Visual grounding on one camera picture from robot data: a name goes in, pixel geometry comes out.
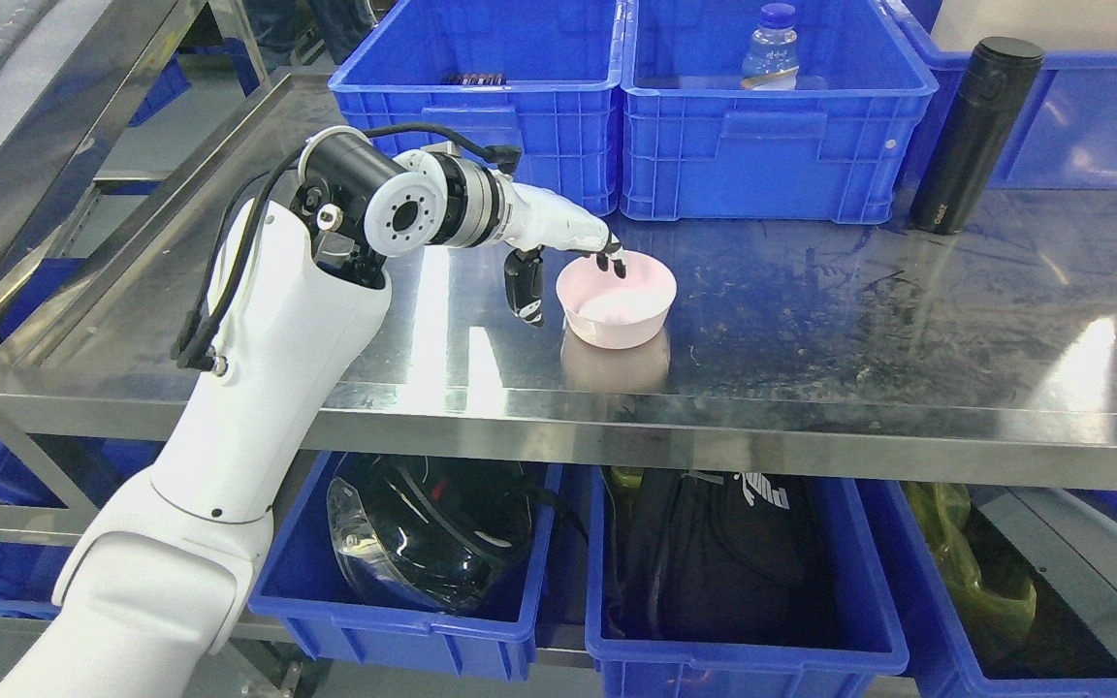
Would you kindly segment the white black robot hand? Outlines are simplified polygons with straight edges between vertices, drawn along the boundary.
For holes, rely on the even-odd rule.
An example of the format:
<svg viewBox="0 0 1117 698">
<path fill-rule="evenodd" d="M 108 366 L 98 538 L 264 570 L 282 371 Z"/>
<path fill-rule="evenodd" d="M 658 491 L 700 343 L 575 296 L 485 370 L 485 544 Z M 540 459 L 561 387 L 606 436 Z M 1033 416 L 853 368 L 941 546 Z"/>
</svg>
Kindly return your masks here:
<svg viewBox="0 0 1117 698">
<path fill-rule="evenodd" d="M 623 246 L 601 218 L 544 187 L 505 182 L 502 193 L 509 212 L 497 229 L 497 239 L 510 247 L 502 272 L 506 300 L 516 318 L 544 326 L 542 255 L 546 248 L 592 256 L 600 270 L 626 278 Z"/>
</svg>

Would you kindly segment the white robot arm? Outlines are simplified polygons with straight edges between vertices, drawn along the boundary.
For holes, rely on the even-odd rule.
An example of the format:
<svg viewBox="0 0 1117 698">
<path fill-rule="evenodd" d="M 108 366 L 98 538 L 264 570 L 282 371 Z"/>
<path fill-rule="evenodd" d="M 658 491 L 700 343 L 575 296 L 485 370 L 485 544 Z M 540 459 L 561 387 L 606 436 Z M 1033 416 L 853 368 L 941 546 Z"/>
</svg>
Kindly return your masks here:
<svg viewBox="0 0 1117 698">
<path fill-rule="evenodd" d="M 547 198 L 461 156 L 389 156 L 347 125 L 284 155 L 220 235 L 178 337 L 198 381 L 173 432 L 82 534 L 58 614 L 0 697 L 185 692 L 260 579 L 307 430 L 386 317 L 386 260 L 429 243 L 528 250 Z"/>
</svg>

